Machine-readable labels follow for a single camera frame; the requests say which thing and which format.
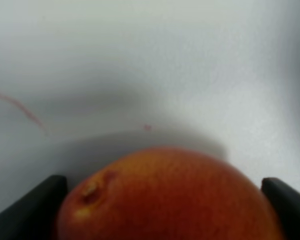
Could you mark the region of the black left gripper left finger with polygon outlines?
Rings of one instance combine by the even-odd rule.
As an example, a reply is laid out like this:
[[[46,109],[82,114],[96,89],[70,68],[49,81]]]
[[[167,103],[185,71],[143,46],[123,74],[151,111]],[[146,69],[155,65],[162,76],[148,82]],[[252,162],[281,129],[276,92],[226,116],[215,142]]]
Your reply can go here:
[[[55,240],[67,178],[52,175],[0,213],[0,240]]]

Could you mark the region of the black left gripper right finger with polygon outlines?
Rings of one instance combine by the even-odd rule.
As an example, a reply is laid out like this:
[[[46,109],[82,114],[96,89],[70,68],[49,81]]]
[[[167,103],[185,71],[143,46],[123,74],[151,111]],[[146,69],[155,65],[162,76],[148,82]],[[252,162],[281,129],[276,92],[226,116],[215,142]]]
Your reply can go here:
[[[261,191],[270,201],[288,240],[300,240],[300,193],[279,178],[267,177]]]

